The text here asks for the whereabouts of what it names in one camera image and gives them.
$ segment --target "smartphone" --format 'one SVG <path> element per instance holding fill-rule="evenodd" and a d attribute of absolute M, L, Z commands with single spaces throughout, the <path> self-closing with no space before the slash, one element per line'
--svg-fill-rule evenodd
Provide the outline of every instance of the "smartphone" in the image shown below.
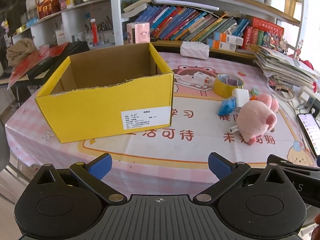
<path fill-rule="evenodd" d="M 297 118 L 313 154 L 320 156 L 320 127 L 316 119 L 310 113 L 298 114 Z"/>

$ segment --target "table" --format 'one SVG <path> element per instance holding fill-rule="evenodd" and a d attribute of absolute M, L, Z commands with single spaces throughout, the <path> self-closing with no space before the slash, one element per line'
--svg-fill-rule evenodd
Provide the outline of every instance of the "table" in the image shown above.
<path fill-rule="evenodd" d="M 207 164 L 213 151 L 232 162 L 244 161 L 253 167 L 264 167 L 271 153 L 289 160 L 303 160 L 304 165 L 316 165 L 310 152 L 293 147 L 294 141 L 302 139 L 299 127 L 285 111 L 280 109 L 277 113 L 274 133 L 249 146 L 239 133 L 227 133 L 235 125 L 237 113 L 218 116 L 223 98 L 213 92 L 211 84 L 198 85 L 192 78 L 198 71 L 213 77 L 217 73 L 230 73 L 244 80 L 244 88 L 255 87 L 260 93 L 269 93 L 259 68 L 216 58 L 161 55 L 175 73 L 171 127 L 61 144 L 38 109 L 34 94 L 6 124 L 12 152 L 27 165 L 52 163 L 55 168 L 67 168 L 78 161 L 88 163 L 109 152 L 113 167 L 103 181 L 127 196 L 190 194 L 192 197 L 218 180 Z"/>

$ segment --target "pink plush toy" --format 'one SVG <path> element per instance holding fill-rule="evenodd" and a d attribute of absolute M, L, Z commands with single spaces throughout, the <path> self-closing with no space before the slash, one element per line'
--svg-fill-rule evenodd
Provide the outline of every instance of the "pink plush toy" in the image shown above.
<path fill-rule="evenodd" d="M 236 122 L 244 141 L 252 145 L 274 127 L 277 117 L 265 103 L 251 100 L 242 106 Z"/>
<path fill-rule="evenodd" d="M 271 95 L 260 94 L 260 95 L 257 95 L 256 100 L 261 101 L 262 103 L 265 103 L 265 105 L 269 107 L 274 113 L 276 113 L 279 110 L 278 101 L 275 98 L 273 98 Z M 274 125 L 269 127 L 268 131 L 274 132 L 275 131 Z"/>

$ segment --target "yellow cardboard box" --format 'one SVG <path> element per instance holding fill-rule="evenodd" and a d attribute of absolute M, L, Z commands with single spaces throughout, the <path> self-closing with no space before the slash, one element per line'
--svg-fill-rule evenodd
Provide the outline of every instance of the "yellow cardboard box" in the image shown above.
<path fill-rule="evenodd" d="M 72 55 L 36 102 L 60 142 L 171 125 L 173 72 L 151 43 Z"/>

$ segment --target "stack of papers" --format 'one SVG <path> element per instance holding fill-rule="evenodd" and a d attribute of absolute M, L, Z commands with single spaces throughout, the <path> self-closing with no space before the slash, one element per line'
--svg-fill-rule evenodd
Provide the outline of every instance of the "stack of papers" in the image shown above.
<path fill-rule="evenodd" d="M 313 90 L 313 82 L 318 82 L 320 76 L 303 62 L 286 56 L 276 50 L 259 47 L 255 53 L 255 62 L 264 75 L 275 85 L 286 87 L 307 86 Z"/>

